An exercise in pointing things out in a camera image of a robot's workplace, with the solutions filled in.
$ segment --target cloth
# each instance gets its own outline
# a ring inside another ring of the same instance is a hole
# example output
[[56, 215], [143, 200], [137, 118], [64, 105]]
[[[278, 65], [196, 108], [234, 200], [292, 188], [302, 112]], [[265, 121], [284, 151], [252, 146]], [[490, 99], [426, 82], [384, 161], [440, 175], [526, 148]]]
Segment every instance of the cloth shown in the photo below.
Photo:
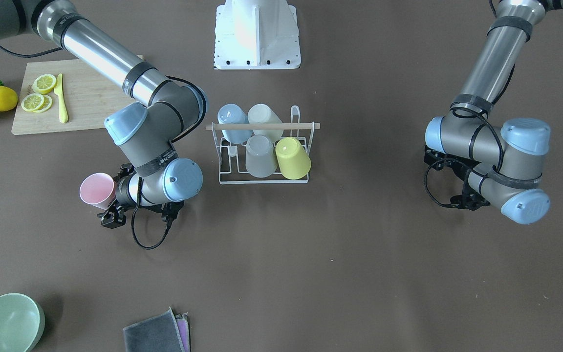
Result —
[[123, 328], [126, 352], [190, 352], [188, 314], [169, 308], [159, 316]]

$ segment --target lemon slice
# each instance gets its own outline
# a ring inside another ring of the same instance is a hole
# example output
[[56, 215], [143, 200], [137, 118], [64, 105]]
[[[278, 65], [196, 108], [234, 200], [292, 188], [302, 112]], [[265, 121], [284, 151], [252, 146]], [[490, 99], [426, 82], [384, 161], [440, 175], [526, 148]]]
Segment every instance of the lemon slice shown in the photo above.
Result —
[[53, 105], [53, 99], [49, 95], [43, 95], [45, 98], [45, 102], [43, 105], [38, 108], [38, 110], [34, 110], [35, 113], [44, 113], [45, 111], [49, 110], [51, 105]]
[[36, 93], [40, 94], [47, 94], [53, 87], [56, 86], [56, 76], [53, 74], [41, 74], [34, 80], [34, 84], [32, 84], [32, 89]]
[[23, 98], [21, 102], [21, 107], [23, 108], [23, 110], [28, 112], [36, 111], [40, 109], [40, 107], [42, 107], [44, 103], [45, 103], [44, 95], [38, 93], [32, 93], [29, 94], [29, 96]]

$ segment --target knife handle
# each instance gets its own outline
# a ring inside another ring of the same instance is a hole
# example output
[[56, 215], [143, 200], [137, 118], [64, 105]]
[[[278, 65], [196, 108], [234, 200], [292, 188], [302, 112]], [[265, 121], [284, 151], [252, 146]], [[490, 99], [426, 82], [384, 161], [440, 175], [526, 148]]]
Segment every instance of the knife handle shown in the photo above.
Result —
[[58, 95], [58, 117], [61, 123], [69, 121], [69, 113], [66, 111], [65, 95]]

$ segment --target pink cup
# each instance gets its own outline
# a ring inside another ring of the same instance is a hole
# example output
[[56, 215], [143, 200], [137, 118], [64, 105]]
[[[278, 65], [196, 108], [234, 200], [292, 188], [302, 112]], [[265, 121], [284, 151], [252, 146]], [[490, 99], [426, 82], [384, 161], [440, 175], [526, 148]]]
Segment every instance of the pink cup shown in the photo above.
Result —
[[103, 172], [91, 174], [80, 185], [81, 200], [99, 209], [106, 210], [114, 200], [116, 182]]

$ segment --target knife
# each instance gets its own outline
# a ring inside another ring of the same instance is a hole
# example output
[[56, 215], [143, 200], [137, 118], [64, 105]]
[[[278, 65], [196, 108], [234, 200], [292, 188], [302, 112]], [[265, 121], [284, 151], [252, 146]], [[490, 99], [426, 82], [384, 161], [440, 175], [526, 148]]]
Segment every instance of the knife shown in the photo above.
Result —
[[69, 121], [69, 113], [66, 111], [65, 94], [62, 91], [62, 73], [58, 73], [53, 91], [58, 96], [58, 117], [61, 123], [65, 123]]

